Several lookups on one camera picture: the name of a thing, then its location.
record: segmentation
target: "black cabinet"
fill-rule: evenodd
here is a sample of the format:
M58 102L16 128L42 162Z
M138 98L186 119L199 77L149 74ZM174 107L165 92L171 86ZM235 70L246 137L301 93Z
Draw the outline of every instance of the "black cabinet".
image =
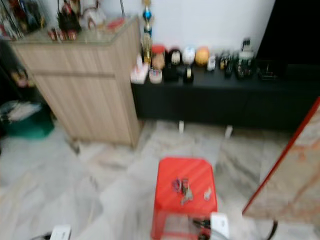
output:
M239 124L247 94L234 90L136 85L137 115L141 119Z
M138 118L294 130L320 95L320 82L238 80L199 67L193 72L193 84L131 84Z
M303 121L316 95L296 93L253 93L241 115L241 126L294 130Z

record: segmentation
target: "figurine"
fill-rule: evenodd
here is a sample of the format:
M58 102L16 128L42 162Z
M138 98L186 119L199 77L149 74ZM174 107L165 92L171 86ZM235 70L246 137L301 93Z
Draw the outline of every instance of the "figurine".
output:
M70 3L67 0L63 0L64 4L62 6L61 12L64 15L71 15L74 11L72 10L72 7Z
M199 66L205 66L210 56L209 49L206 46L199 47L195 53L195 62Z
M179 75L177 72L177 68L172 66L171 63L169 63L162 71L163 74L163 81L164 82L178 82L179 81Z
M152 40L148 33L145 33L141 39L141 45L143 50L143 61L146 64L151 65L151 46Z
M169 63L172 65L180 65L182 62L182 54L178 48L173 48L168 54Z
M130 80L135 84L143 84L146 80L149 71L149 65L142 62L142 57L139 54L136 57L136 66L131 71Z
M191 67L187 67L184 75L183 75L183 82L185 84L190 84L194 81L194 73L191 70Z
M196 56L196 50L191 46L186 47L183 50L183 54L182 54L183 63L186 65L193 64L195 61L195 56Z
M152 13L149 9L151 5L151 0L143 0L144 3L144 11L142 14L143 20L144 20L144 27L143 31L144 33L147 33L152 36L152 23L154 21L154 17L152 16Z
M227 68L229 61L231 60L231 54L229 51L223 51L220 58L220 69L224 70Z
M95 29L106 21L107 17L100 7L100 1L80 0L80 23L83 28Z
M206 69L208 71L214 71L216 69L216 56L214 54L209 57Z

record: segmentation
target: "marble floor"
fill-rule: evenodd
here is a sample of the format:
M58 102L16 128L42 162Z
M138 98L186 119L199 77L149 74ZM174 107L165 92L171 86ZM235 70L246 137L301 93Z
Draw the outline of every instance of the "marble floor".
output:
M218 209L231 240L261 240L271 221L242 217L290 135L173 122L145 124L136 149L81 143L76 155L60 127L44 140L1 140L0 240L28 240L70 224L71 240L149 240L159 160L204 157L214 168ZM312 225L280 223L275 240L316 240Z

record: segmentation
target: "key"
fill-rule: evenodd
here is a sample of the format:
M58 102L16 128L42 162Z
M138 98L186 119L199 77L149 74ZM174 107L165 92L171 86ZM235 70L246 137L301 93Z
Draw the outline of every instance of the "key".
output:
M188 201L192 201L192 199L194 199L194 195L192 194L191 189L188 188L184 197L181 199L181 205L184 205Z

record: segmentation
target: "decorative item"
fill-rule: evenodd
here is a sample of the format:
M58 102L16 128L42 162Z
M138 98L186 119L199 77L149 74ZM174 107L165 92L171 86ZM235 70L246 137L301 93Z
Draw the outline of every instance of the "decorative item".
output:
M8 2L10 6L10 12L13 13L14 18L24 33L28 34L45 26L46 19L44 17L44 13L46 10L43 8L44 4L42 1L8 0L5 2ZM10 28L15 29L14 25L12 24L13 22L11 21L12 18L9 19L5 17L5 19L9 21Z
M179 80L177 68L172 66L171 63L164 67L162 74L164 82L177 82Z
M233 69L234 69L234 61L231 58L228 62L228 65L226 66L226 69L224 72L224 75L226 78L230 78L232 76Z
M106 27L111 31L116 31L116 29L121 27L124 23L125 23L125 19L121 17L110 22Z
M77 39L77 32L74 30L68 31L68 40L74 41Z
M141 45L143 50L143 61L145 64L151 65L151 46L152 40L149 33L145 33L141 39Z
M238 54L238 60L235 65L235 72L239 79L251 77L253 75L253 51L241 51Z
M143 31L144 31L144 33L149 34L151 37L152 36L152 23L154 21L154 17L152 16L152 13L149 9L149 7L151 5L151 0L142 0L142 2L144 4L144 11L142 13L142 17L144 20Z
M153 84L159 84L162 81L162 71L160 69L151 68L149 71L149 79Z
M103 25L107 19L101 9L101 0L79 0L80 1L80 23L83 28L95 29Z
M199 47L195 53L195 63L199 66L205 66L210 56L209 49L206 46Z
M57 35L58 35L60 41L68 40L68 36L67 36L67 34L66 34L65 31L59 30L58 33L57 33Z
M163 69L166 65L165 60L166 48L161 44L152 45L151 47L151 59L152 67L155 69Z
M183 82L185 84L190 84L190 83L193 83L193 81L194 81L194 73L192 72L191 67L187 67L183 75Z
M57 31L55 28L51 28L51 30L48 31L48 36L52 41L58 40Z
M136 66L131 71L130 80L134 84L144 84L149 70L149 65L142 62L142 57L139 54L136 57Z
M216 69L216 55L212 54L209 57L208 64L206 66L208 71L214 71Z
M231 61L231 54L229 51L223 51L220 57L220 69L227 68L229 61Z
M172 65L180 65L182 63L182 54L178 48L173 48L168 53L169 62Z
M57 0L58 8L60 6L60 1ZM58 23L59 28L62 32L76 31L81 30L78 17L73 11L71 4L68 0L64 0L63 7L61 11L58 9Z
M182 53L183 63L186 65L191 65L195 61L196 49L191 46L187 46Z

